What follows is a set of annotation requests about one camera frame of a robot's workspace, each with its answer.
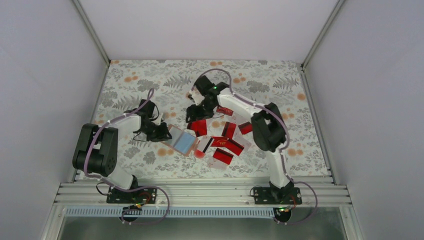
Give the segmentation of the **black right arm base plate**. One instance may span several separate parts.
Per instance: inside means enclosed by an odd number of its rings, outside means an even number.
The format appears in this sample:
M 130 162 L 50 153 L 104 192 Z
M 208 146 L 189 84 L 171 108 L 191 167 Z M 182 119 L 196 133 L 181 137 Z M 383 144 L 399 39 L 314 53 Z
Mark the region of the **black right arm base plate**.
M 250 192 L 256 205 L 302 205 L 302 195 L 298 187 L 272 189 L 271 187 L 254 186 Z

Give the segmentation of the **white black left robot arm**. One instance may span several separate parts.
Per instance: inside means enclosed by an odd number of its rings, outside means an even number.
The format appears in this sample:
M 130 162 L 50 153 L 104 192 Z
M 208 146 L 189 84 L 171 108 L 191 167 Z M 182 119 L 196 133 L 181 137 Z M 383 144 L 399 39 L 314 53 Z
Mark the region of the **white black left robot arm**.
M 152 101 L 142 99 L 138 108 L 127 110 L 104 125 L 84 124 L 73 154 L 73 167 L 118 189 L 124 201 L 134 202 L 139 197 L 138 180 L 119 165 L 118 143 L 130 134 L 143 134 L 147 142 L 171 140 L 167 124 L 159 115 L 154 116 L 155 107 Z

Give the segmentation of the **tan leather card holder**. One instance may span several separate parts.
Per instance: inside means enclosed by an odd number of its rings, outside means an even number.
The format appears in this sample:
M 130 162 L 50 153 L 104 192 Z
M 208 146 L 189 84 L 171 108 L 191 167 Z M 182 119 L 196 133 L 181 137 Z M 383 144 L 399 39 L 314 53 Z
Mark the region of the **tan leather card holder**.
M 174 125 L 169 125 L 168 131 L 171 139 L 162 141 L 162 143 L 183 156 L 190 155 L 198 142 L 198 138 Z

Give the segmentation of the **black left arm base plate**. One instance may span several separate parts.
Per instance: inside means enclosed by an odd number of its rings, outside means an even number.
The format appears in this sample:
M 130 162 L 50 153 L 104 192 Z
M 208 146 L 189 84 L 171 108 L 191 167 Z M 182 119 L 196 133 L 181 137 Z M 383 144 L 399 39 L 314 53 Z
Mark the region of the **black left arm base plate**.
M 143 188 L 138 191 L 125 192 L 109 188 L 106 202 L 108 204 L 154 204 L 157 196 L 156 188 Z

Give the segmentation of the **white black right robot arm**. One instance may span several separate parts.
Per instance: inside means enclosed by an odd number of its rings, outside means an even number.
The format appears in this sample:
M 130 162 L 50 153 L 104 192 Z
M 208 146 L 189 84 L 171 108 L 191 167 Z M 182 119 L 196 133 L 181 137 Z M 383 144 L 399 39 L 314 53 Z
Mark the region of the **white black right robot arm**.
M 205 75 L 193 85 L 189 97 L 194 104 L 186 110 L 185 121 L 210 119 L 217 107 L 232 110 L 249 120 L 254 143 L 265 152 L 270 171 L 270 195 L 274 202 L 284 203 L 294 189 L 285 167 L 283 151 L 289 145 L 287 127 L 274 103 L 262 104 L 237 94 L 227 83 L 213 84 Z

